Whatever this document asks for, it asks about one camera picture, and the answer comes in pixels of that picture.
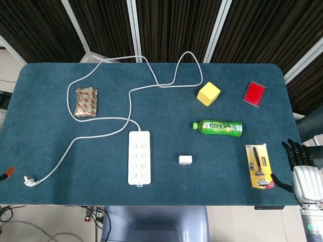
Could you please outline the red flat box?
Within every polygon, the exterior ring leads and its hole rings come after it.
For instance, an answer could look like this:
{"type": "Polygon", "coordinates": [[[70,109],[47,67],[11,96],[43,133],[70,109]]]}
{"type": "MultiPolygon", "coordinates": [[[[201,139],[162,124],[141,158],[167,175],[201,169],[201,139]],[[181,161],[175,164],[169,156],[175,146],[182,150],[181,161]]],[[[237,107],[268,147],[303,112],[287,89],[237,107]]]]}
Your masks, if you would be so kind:
{"type": "Polygon", "coordinates": [[[251,81],[243,96],[243,101],[254,107],[259,108],[264,93],[266,91],[266,86],[259,84],[257,82],[251,81]]]}

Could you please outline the razor in yellow blister pack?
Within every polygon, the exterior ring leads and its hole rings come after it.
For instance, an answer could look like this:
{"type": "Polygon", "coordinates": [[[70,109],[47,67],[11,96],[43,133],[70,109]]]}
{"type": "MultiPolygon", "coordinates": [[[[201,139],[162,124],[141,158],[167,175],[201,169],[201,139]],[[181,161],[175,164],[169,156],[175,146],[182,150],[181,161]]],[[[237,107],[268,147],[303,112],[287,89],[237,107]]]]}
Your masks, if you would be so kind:
{"type": "Polygon", "coordinates": [[[271,164],[266,144],[245,145],[251,186],[254,189],[273,189],[271,164]]]}

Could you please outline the gold snack packet red print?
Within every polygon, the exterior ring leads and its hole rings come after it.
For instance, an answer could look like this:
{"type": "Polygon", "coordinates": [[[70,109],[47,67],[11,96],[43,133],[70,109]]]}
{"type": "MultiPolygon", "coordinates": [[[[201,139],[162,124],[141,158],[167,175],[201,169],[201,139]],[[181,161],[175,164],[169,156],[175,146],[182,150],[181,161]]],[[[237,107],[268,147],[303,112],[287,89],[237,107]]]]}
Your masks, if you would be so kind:
{"type": "Polygon", "coordinates": [[[93,117],[97,115],[98,90],[93,87],[82,87],[76,90],[75,117],[93,117]]]}

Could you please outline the black partition panel white frame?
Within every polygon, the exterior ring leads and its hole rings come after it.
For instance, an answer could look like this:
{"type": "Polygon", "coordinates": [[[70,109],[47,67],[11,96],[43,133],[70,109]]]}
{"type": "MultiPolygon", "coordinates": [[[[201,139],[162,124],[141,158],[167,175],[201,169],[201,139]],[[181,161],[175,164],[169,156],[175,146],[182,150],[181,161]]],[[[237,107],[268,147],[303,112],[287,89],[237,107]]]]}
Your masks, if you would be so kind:
{"type": "Polygon", "coordinates": [[[323,0],[233,0],[210,61],[286,74],[322,37],[323,0]]]}
{"type": "Polygon", "coordinates": [[[233,0],[126,0],[136,61],[209,63],[233,0]]]}
{"type": "Polygon", "coordinates": [[[61,0],[89,60],[134,56],[131,0],[61,0]]]}
{"type": "Polygon", "coordinates": [[[78,63],[85,54],[61,0],[0,0],[0,36],[26,63],[78,63]]]}
{"type": "Polygon", "coordinates": [[[323,104],[323,52],[287,84],[293,112],[307,115],[323,104]]]}

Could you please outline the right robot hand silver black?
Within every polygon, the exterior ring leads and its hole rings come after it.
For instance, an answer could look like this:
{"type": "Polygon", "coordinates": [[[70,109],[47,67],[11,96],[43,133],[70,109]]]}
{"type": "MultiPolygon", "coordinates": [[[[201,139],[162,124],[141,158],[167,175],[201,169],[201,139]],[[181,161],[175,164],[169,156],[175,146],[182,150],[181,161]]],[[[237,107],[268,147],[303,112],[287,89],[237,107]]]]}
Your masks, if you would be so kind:
{"type": "Polygon", "coordinates": [[[298,204],[306,210],[323,210],[323,173],[314,163],[309,148],[288,139],[282,142],[286,151],[293,183],[281,182],[275,174],[271,178],[276,186],[293,194],[298,204]]]}

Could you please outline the dark teal chair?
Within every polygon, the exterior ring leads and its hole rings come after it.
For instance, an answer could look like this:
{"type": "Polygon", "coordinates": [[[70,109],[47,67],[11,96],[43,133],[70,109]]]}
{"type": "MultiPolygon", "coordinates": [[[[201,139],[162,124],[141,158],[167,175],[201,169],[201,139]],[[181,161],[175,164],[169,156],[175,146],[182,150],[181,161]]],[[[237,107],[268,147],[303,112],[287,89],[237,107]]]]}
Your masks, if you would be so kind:
{"type": "Polygon", "coordinates": [[[296,120],[300,140],[306,142],[316,135],[323,135],[323,103],[310,114],[296,120]]]}

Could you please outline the teal table cloth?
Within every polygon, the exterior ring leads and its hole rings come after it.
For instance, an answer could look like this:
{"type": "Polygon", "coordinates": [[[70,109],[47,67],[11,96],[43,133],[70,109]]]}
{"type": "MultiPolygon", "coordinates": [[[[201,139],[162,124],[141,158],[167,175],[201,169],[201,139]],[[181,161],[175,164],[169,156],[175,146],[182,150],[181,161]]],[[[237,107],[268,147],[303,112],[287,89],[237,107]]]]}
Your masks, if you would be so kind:
{"type": "Polygon", "coordinates": [[[15,168],[0,204],[294,205],[282,189],[251,187],[245,151],[265,143],[273,172],[291,183],[287,139],[300,140],[274,64],[28,64],[0,130],[0,174],[15,168]],[[266,86],[259,108],[243,101],[251,81],[266,86]],[[207,82],[221,90],[210,106],[197,99],[207,82]],[[98,90],[96,116],[74,116],[79,87],[98,90]],[[205,119],[241,122],[242,135],[192,128],[205,119]],[[143,187],[128,184],[131,131],[150,132],[143,187]]]}

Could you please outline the green drink bottle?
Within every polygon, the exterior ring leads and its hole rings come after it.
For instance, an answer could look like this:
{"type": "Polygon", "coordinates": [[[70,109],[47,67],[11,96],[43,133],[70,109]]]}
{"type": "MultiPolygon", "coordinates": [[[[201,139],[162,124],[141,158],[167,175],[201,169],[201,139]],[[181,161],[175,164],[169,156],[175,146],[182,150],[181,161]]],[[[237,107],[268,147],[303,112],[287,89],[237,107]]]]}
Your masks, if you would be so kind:
{"type": "Polygon", "coordinates": [[[240,137],[243,132],[241,122],[223,122],[205,119],[192,124],[194,130],[200,131],[204,135],[227,135],[240,137]]]}

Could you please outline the yellow cube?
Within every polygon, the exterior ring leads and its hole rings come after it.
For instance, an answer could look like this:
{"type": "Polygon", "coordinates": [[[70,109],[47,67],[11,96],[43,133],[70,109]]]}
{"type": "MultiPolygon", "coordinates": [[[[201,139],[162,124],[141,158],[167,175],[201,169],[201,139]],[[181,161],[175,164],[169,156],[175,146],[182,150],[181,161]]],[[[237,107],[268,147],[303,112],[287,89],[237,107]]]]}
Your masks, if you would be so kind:
{"type": "Polygon", "coordinates": [[[205,106],[210,106],[219,96],[221,90],[213,83],[207,82],[198,92],[197,99],[205,106]]]}

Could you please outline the white power strip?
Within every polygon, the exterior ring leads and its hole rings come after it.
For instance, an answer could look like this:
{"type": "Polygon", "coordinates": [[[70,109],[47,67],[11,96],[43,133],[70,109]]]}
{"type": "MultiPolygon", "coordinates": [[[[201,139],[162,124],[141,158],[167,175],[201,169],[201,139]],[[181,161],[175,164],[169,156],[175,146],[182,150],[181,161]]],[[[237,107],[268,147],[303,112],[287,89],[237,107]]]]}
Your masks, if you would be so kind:
{"type": "Polygon", "coordinates": [[[150,132],[131,131],[128,146],[128,184],[143,187],[151,183],[150,132]]]}

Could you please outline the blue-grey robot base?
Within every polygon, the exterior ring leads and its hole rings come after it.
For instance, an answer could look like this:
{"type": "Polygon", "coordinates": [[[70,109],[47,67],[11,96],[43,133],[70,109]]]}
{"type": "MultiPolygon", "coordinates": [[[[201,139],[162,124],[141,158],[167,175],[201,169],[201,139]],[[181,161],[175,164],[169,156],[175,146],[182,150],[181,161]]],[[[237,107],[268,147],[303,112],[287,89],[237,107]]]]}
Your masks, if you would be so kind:
{"type": "Polygon", "coordinates": [[[100,242],[210,242],[205,206],[108,206],[100,242]]]}

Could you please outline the small white plug adapter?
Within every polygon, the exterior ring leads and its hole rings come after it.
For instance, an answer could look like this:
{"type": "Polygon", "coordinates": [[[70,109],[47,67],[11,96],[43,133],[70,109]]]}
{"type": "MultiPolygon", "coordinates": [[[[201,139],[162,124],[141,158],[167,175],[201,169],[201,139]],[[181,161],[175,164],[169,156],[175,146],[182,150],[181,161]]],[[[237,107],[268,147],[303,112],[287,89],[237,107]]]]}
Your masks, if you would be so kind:
{"type": "Polygon", "coordinates": [[[178,158],[178,164],[185,166],[191,165],[193,163],[193,156],[192,155],[180,155],[178,158]]]}

